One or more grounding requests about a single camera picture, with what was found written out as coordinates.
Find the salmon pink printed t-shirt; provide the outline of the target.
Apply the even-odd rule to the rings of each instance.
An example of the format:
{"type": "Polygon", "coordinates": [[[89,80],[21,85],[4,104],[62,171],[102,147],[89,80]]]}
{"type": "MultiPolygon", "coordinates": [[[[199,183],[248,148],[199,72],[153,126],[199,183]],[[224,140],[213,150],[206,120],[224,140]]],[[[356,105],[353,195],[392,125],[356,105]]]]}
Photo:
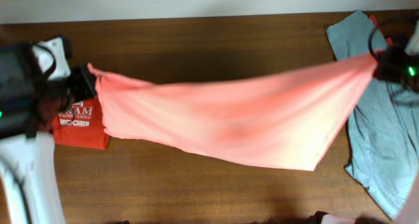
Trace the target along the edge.
{"type": "Polygon", "coordinates": [[[372,56],[264,77],[154,84],[92,69],[105,133],[264,168],[312,171],[377,67],[372,56]]]}

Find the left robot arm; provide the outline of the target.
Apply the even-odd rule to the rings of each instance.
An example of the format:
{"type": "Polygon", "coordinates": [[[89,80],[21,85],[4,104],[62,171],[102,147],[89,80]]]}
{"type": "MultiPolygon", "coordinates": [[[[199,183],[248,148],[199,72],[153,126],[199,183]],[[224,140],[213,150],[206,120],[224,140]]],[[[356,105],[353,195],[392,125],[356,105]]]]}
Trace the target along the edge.
{"type": "Polygon", "coordinates": [[[64,36],[1,48],[1,182],[12,223],[65,223],[52,121],[96,96],[87,65],[70,67],[64,36]]]}

